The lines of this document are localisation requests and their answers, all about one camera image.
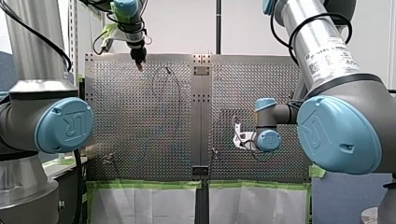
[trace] black cable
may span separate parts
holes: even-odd
[[[274,38],[281,45],[285,46],[286,48],[289,48],[290,46],[277,35],[276,30],[275,30],[275,7],[276,7],[276,2],[277,2],[277,0],[274,0],[273,13],[271,14],[271,18],[270,18],[271,32],[273,33]]]
[[[257,158],[256,152],[255,152],[254,150],[251,149],[251,145],[254,143],[254,141],[253,141],[253,136],[254,136],[255,134],[257,134],[257,133],[254,133],[254,134],[251,135],[251,137],[250,137],[250,153],[251,153],[251,157],[253,157],[253,159],[254,159],[255,161],[258,161],[258,162],[268,162],[269,160],[271,160],[271,159],[274,157],[275,152],[273,151],[273,153],[271,154],[271,157],[270,157],[270,158],[267,158],[267,160],[260,160],[259,158]]]
[[[97,55],[102,55],[102,53],[105,51],[105,48],[102,47],[101,50],[100,50],[99,52],[97,52],[97,51],[96,51],[96,48],[95,48],[95,44],[96,44],[96,42],[97,42],[103,35],[105,35],[106,33],[107,33],[107,31],[102,32],[102,33],[101,33],[98,37],[96,37],[96,39],[93,40],[93,42],[92,42],[92,50],[93,50],[93,52],[95,52]]]
[[[80,2],[85,3],[85,4],[89,4],[91,6],[102,5],[102,4],[107,3],[109,1],[110,0],[102,0],[102,1],[95,2],[95,1],[92,1],[92,0],[80,0]]]
[[[123,31],[126,34],[137,34],[140,32],[143,32],[145,35],[147,34],[146,30],[146,24],[143,21],[143,18],[140,19],[140,21],[135,22],[135,23],[129,23],[129,22],[122,22],[122,21],[117,21],[116,19],[112,18],[111,15],[113,15],[113,12],[107,13],[107,18],[111,21],[114,21],[118,26],[121,31]],[[133,30],[133,31],[128,31],[124,26],[140,26],[140,28]]]
[[[329,0],[325,1],[324,6],[327,6],[328,2],[329,2]],[[348,29],[349,29],[349,33],[348,33],[348,37],[347,37],[347,39],[346,39],[346,43],[348,44],[349,41],[350,41],[350,39],[352,38],[353,27],[352,27],[352,24],[350,23],[350,20],[349,20],[347,17],[345,17],[345,16],[343,16],[343,15],[341,15],[341,14],[332,13],[332,12],[327,12],[327,13],[322,13],[322,14],[319,14],[319,15],[316,15],[316,16],[313,16],[313,17],[310,17],[310,18],[306,19],[305,21],[303,21],[300,25],[298,25],[298,26],[294,29],[294,31],[292,32],[292,34],[290,35],[289,44],[288,44],[288,43],[286,43],[284,40],[282,40],[282,39],[277,35],[276,30],[275,30],[275,8],[276,8],[276,3],[277,3],[277,0],[274,1],[273,11],[272,11],[271,18],[270,18],[271,32],[272,32],[274,38],[275,38],[281,45],[283,45],[283,46],[285,46],[286,48],[289,49],[290,57],[293,59],[293,61],[294,61],[297,65],[298,65],[298,61],[297,61],[297,58],[295,57],[295,55],[294,55],[294,53],[293,53],[293,46],[292,46],[292,43],[293,43],[294,37],[297,36],[297,34],[300,32],[300,30],[301,30],[305,25],[307,25],[309,22],[311,22],[311,21],[318,20],[319,18],[325,17],[325,16],[330,16],[331,18],[332,18],[332,17],[338,18],[338,19],[344,21],[344,22],[346,23]]]
[[[77,167],[77,206],[73,219],[73,224],[78,224],[81,216],[83,176],[82,176],[81,156],[79,154],[78,149],[74,151],[74,155],[75,155],[76,167]]]
[[[143,16],[143,14],[145,13],[148,3],[149,3],[149,0],[146,0],[145,4],[144,5],[142,4],[143,8],[142,8],[142,11],[140,12],[140,16]]]
[[[298,65],[298,61],[297,61],[296,56],[295,56],[294,53],[293,53],[293,47],[292,47],[294,37],[297,36],[297,34],[301,31],[301,29],[303,29],[303,27],[304,27],[305,25],[307,25],[309,22],[318,20],[318,19],[320,19],[321,17],[326,17],[326,16],[331,17],[331,19],[332,19],[332,17],[335,17],[335,18],[338,18],[338,19],[344,21],[344,22],[346,23],[346,26],[347,26],[348,29],[349,29],[348,37],[347,37],[347,39],[346,39],[346,44],[348,44],[349,41],[351,40],[352,34],[353,34],[352,23],[350,23],[350,21],[349,21],[349,19],[348,19],[347,17],[345,17],[345,16],[343,16],[343,15],[341,15],[341,14],[333,13],[333,12],[326,12],[326,13],[321,13],[321,14],[318,14],[318,15],[316,15],[316,16],[307,18],[307,19],[306,19],[305,21],[303,21],[300,25],[298,25],[298,26],[294,29],[294,31],[291,33],[291,35],[290,35],[289,46],[288,46],[288,48],[289,48],[289,54],[290,54],[290,57],[293,59],[293,61],[294,61],[297,65]]]
[[[28,31],[32,32],[34,35],[36,35],[38,38],[40,38],[42,41],[44,41],[47,45],[49,45],[51,48],[53,48],[59,55],[61,55],[62,58],[64,58],[67,66],[67,71],[70,72],[72,69],[72,61],[70,58],[67,56],[67,54],[64,53],[64,51],[59,48],[56,44],[54,44],[52,41],[50,41],[48,38],[40,34],[38,31],[34,30],[30,26],[28,26],[26,23],[23,22],[23,20],[10,8],[4,0],[0,0],[0,8],[3,9],[3,11],[15,22],[19,23],[21,26],[23,26],[25,29]]]

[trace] wire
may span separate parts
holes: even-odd
[[[160,94],[157,94],[155,92],[154,83],[155,83],[156,76],[158,76],[160,74],[160,71],[162,69],[166,70],[167,76],[166,76],[165,82],[163,83],[163,86],[162,86]],[[163,67],[160,67],[159,69],[157,69],[157,71],[155,72],[154,76],[151,79],[151,91],[152,91],[152,94],[157,98],[157,100],[162,103],[164,118],[163,118],[163,121],[162,121],[160,127],[157,130],[155,130],[150,137],[147,138],[147,140],[146,140],[146,142],[144,144],[145,146],[144,146],[144,150],[143,150],[143,155],[136,161],[137,164],[142,162],[147,157],[147,155],[148,155],[147,147],[148,147],[149,141],[153,141],[153,139],[159,133],[163,133],[164,132],[165,122],[168,120],[168,108],[166,106],[166,102],[163,99],[163,93],[165,91],[166,84],[167,84],[167,82],[168,82],[170,77],[172,77],[173,80],[176,82],[177,90],[178,90],[177,125],[176,125],[175,130],[174,130],[174,139],[176,139],[176,134],[177,134],[177,131],[179,130],[180,124],[181,124],[181,85],[180,85],[177,77],[175,76],[175,73],[172,71],[172,69],[169,68],[168,66],[163,66]],[[173,145],[171,146],[171,151],[173,151],[173,150],[175,150],[175,141],[174,141]]]
[[[76,167],[77,167],[77,206],[73,218],[73,224],[78,224],[81,216],[83,176],[82,176],[81,156],[79,154],[78,149],[74,151],[74,155],[75,155]]]
[[[9,5],[6,4],[4,0],[0,0],[0,8],[3,9],[3,11],[15,22],[19,23],[21,26],[23,26],[26,30],[30,31],[34,35],[36,35],[38,38],[40,38],[42,41],[44,41],[47,45],[49,45],[51,48],[53,48],[61,57],[64,59],[65,63],[67,64],[66,68],[67,71],[70,72],[72,69],[72,62],[70,58],[67,56],[67,54],[64,53],[64,51],[59,48],[56,44],[54,44],[52,41],[50,41],[48,38],[40,34],[38,31],[34,30],[30,26],[28,26],[23,20],[12,10],[12,8],[9,7]]]
[[[81,3],[85,4],[85,5],[91,5],[94,8],[98,9],[99,11],[103,11],[103,12],[111,12],[110,10],[105,10],[101,7],[99,7],[99,5],[108,3],[110,0],[103,0],[103,1],[99,1],[99,2],[95,2],[92,0],[79,0]]]
[[[133,35],[133,34],[137,34],[137,33],[143,32],[145,35],[147,34],[146,24],[143,21],[143,18],[140,18],[140,21],[138,21],[138,22],[129,23],[129,22],[117,21],[116,19],[112,18],[111,15],[114,15],[114,13],[113,12],[108,12],[106,14],[107,18],[109,20],[114,21],[115,23],[117,23],[118,26],[119,26],[119,29],[121,31],[123,31],[124,33]],[[126,28],[124,26],[140,26],[140,28],[135,29],[133,31],[128,31],[128,30],[126,30]]]
[[[96,44],[96,42],[97,42],[103,35],[105,35],[106,33],[107,33],[107,31],[102,32],[101,34],[99,34],[98,37],[96,37],[95,40],[93,40],[92,49],[93,49],[93,52],[95,52],[97,55],[102,55],[102,53],[105,51],[105,48],[102,47],[101,50],[100,50],[99,52],[97,52],[97,51],[96,51],[96,48],[95,48],[95,44]]]
[[[289,48],[289,45],[283,41],[276,33],[275,30],[275,7],[276,7],[276,3],[277,0],[274,1],[274,5],[273,5],[273,13],[271,14],[271,18],[270,18],[270,26],[271,26],[271,32],[274,36],[274,38],[283,46],[285,46],[286,48]]]
[[[148,3],[149,3],[149,0],[146,0],[144,6],[143,6],[143,8],[142,8],[142,11],[140,12],[140,16],[143,16],[143,14],[145,13],[146,7],[148,6]]]
[[[253,159],[255,160],[255,161],[258,161],[258,162],[268,162],[269,160],[271,160],[273,157],[274,157],[274,155],[275,155],[275,152],[273,151],[272,153],[271,153],[271,157],[270,158],[267,158],[267,160],[260,160],[258,157],[257,157],[257,153],[254,151],[254,150],[252,150],[251,149],[251,145],[252,145],[252,143],[254,143],[253,142],[253,136],[255,136],[257,133],[254,133],[253,135],[251,135],[251,137],[250,137],[250,147],[249,147],[249,149],[250,149],[250,153],[251,153],[251,157],[253,157]]]
[[[307,25],[308,23],[310,23],[310,22],[312,22],[312,21],[315,21],[315,20],[318,20],[318,19],[320,19],[320,18],[322,18],[322,17],[326,17],[326,16],[336,17],[336,18],[338,18],[338,19],[344,21],[344,22],[346,23],[346,26],[347,26],[348,29],[349,29],[348,37],[347,37],[347,39],[346,39],[346,44],[348,44],[349,41],[351,40],[352,34],[353,34],[353,27],[352,27],[352,23],[350,23],[350,21],[349,21],[349,19],[348,19],[347,17],[345,17],[345,16],[343,16],[343,15],[341,15],[341,14],[338,14],[338,13],[333,13],[333,12],[321,13],[321,14],[318,14],[318,15],[316,15],[316,16],[309,17],[308,19],[306,19],[305,21],[303,21],[300,25],[298,25],[298,26],[294,29],[294,31],[291,33],[291,35],[290,35],[290,40],[289,40],[289,54],[290,54],[290,57],[294,60],[294,62],[295,62],[297,65],[298,65],[298,61],[297,61],[296,56],[295,56],[294,53],[293,53],[293,47],[292,47],[292,44],[293,44],[293,41],[294,41],[294,37],[297,36],[297,34],[300,32],[300,30],[303,29],[303,27],[304,27],[305,25]]]
[[[149,39],[149,42],[145,42],[146,45],[152,44],[152,38],[149,35],[146,35],[146,37]]]
[[[325,1],[324,6],[327,6],[328,2],[329,2],[328,0]],[[289,49],[290,57],[293,59],[293,61],[294,61],[297,65],[298,65],[298,61],[297,61],[297,58],[296,58],[295,54],[293,53],[293,46],[292,46],[293,41],[294,41],[294,38],[295,38],[295,36],[297,36],[297,34],[300,32],[300,30],[303,29],[303,27],[304,27],[305,25],[307,25],[308,23],[310,23],[310,22],[312,22],[312,21],[318,20],[318,19],[320,19],[321,17],[326,17],[326,16],[330,16],[331,18],[332,18],[332,17],[338,18],[338,19],[344,21],[344,22],[346,23],[346,26],[347,26],[348,29],[349,29],[348,37],[347,37],[347,39],[346,39],[346,44],[348,44],[349,41],[350,41],[351,38],[352,38],[353,27],[352,27],[352,23],[350,22],[350,20],[349,20],[347,17],[345,17],[345,16],[343,16],[343,15],[341,15],[341,14],[333,13],[333,12],[327,12],[327,13],[322,13],[322,14],[319,14],[319,15],[316,15],[316,16],[313,16],[313,17],[310,17],[310,18],[306,19],[305,21],[303,21],[303,22],[302,22],[300,25],[298,25],[298,26],[294,29],[294,31],[291,33],[290,39],[289,39],[289,43],[286,43],[284,40],[282,40],[282,39],[277,35],[276,30],[275,30],[275,8],[276,8],[276,3],[277,3],[277,0],[275,0],[275,2],[274,2],[274,5],[273,5],[273,13],[271,14],[271,18],[270,18],[271,32],[272,32],[274,38],[275,38],[281,45],[283,45],[283,46],[285,46],[286,48]]]
[[[89,5],[92,5],[92,6],[102,5],[102,4],[107,3],[109,1],[110,0],[102,0],[102,1],[96,2],[96,1],[92,1],[92,0],[80,0],[80,2],[85,3],[85,4],[89,4]]]

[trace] white wall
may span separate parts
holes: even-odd
[[[392,0],[359,0],[349,44],[362,70],[380,76],[387,85],[391,63],[391,12]],[[272,36],[269,17],[262,14],[262,0],[223,1],[222,24],[224,54],[289,55]],[[276,27],[278,35],[289,40],[285,29]]]
[[[359,0],[352,20],[353,37],[349,44],[362,71],[376,74],[388,85],[390,60],[390,30],[393,0]]]
[[[64,37],[64,48],[69,49],[68,43],[68,0],[58,0],[61,16],[62,33]],[[9,41],[6,14],[0,9],[0,51],[12,54],[11,43]]]
[[[148,0],[143,16],[153,39],[148,53],[215,52],[215,9],[214,0]],[[116,52],[130,51],[121,42],[113,47]]]
[[[360,0],[352,21],[354,35],[349,44],[354,57],[365,72],[380,76],[396,88],[394,53],[396,49],[396,0]],[[67,24],[67,0],[59,0],[63,27]],[[91,26],[92,22],[79,27]],[[149,0],[144,15],[148,34],[153,38],[149,53],[209,53],[216,48],[216,2],[214,0]],[[285,29],[277,26],[278,34],[288,39]],[[67,29],[63,28],[64,40]],[[81,53],[90,51],[91,35],[79,38]],[[118,42],[115,52],[129,52]],[[0,11],[0,51],[11,52],[4,13]],[[222,53],[239,55],[288,55],[269,29],[269,17],[262,14],[262,0],[223,0]]]

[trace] metal frame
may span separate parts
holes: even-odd
[[[274,97],[280,104],[289,101],[300,74],[298,67],[289,57],[276,56],[213,55],[211,63],[210,178],[310,182],[311,161],[300,147],[296,126],[279,125],[284,140],[281,149],[274,154],[255,154],[259,161],[249,150],[234,149],[232,142],[232,116],[239,116],[244,131],[255,130],[255,101],[262,97]]]
[[[69,56],[72,61],[71,73],[78,86],[78,0],[69,0]]]
[[[87,102],[93,106],[95,109],[95,89],[94,89],[94,73],[97,72],[97,67],[95,64],[99,64],[98,66],[104,66],[104,64],[113,64],[114,62],[124,62],[123,64],[129,64],[125,69],[130,69],[134,66],[133,62],[130,59],[129,54],[106,54],[103,56],[94,56],[92,54],[86,54],[86,100]],[[222,104],[225,106],[229,105],[231,109],[241,109],[246,110],[246,124],[249,127],[245,127],[245,129],[254,130],[254,121],[253,114],[250,113],[254,109],[254,101],[260,97],[275,97],[280,103],[286,103],[291,93],[295,88],[295,84],[297,83],[297,79],[299,76],[299,71],[296,67],[292,66],[292,62],[288,57],[260,57],[260,56],[218,56],[218,55],[207,55],[207,54],[195,54],[195,55],[149,55],[148,56],[148,64],[147,69],[152,69],[152,63],[161,63],[161,64],[176,64],[178,62],[184,62],[190,67],[190,83],[186,85],[190,85],[190,91],[188,98],[190,99],[189,103],[185,101],[185,104],[190,104],[191,113],[190,113],[190,152],[191,152],[191,175],[184,176],[183,178],[173,177],[158,177],[148,178],[147,176],[124,176],[125,178],[138,178],[138,179],[149,179],[149,180],[207,180],[207,179],[255,179],[255,180],[268,180],[268,181],[277,181],[277,182],[290,182],[290,183],[304,183],[310,182],[309,179],[309,165],[311,162],[304,155],[304,152],[297,146],[298,138],[295,132],[295,127],[292,126],[280,126],[280,131],[284,134],[284,139],[286,142],[286,147],[292,147],[292,152],[285,151],[285,148],[282,148],[276,154],[277,162],[283,162],[278,167],[282,167],[282,165],[289,166],[284,170],[279,171],[276,175],[263,175],[262,172],[265,172],[265,167],[267,165],[271,165],[270,163],[259,163],[255,162],[249,155],[245,155],[249,153],[246,150],[239,149],[226,149],[226,148],[215,148],[213,141],[214,134],[219,134],[219,131],[224,134],[230,133],[232,136],[230,138],[230,144],[233,143],[233,133],[228,130],[228,126],[215,127],[215,122],[219,119],[218,112],[215,109],[219,109],[219,101],[222,101]],[[213,88],[217,88],[219,86],[219,70],[227,69],[227,64],[232,66],[253,66],[252,74],[239,74],[230,72],[227,76],[234,76],[235,81],[243,81],[245,84],[249,82],[253,82],[252,86],[249,86],[255,93],[250,93],[248,100],[245,102],[237,102],[241,99],[234,98],[235,95],[231,94],[230,96],[219,96],[219,91],[216,91]],[[266,73],[266,76],[271,76],[271,72],[277,75],[277,77],[272,76],[271,78],[278,78],[277,85],[281,82],[285,82],[285,84],[279,87],[279,90],[274,91],[273,89],[263,89],[262,85],[265,86],[265,79],[262,77],[262,73]],[[135,72],[131,71],[131,77],[135,76]],[[230,88],[234,88],[236,91],[238,90],[238,83],[236,86],[230,86]],[[233,97],[230,100],[227,100],[227,103],[224,102],[224,97]],[[109,162],[112,163],[114,155],[100,155],[100,162]],[[223,166],[227,166],[227,169],[230,171],[226,172],[230,175],[223,175],[224,173],[218,173],[216,169],[222,169],[219,167],[222,163],[221,160],[228,160],[228,158],[224,159],[223,156],[228,157],[228,155],[236,156],[235,159],[240,157],[241,161],[226,161]],[[290,160],[295,160],[294,163],[297,164],[293,166],[291,163],[284,162],[284,158],[290,156]],[[293,169],[303,169],[298,177],[285,175],[287,172],[292,171]]]

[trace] bracket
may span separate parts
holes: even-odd
[[[235,123],[234,125],[234,136],[233,144],[240,149],[257,151],[256,145],[254,144],[254,139],[256,138],[256,133],[254,132],[241,132],[241,123]]]

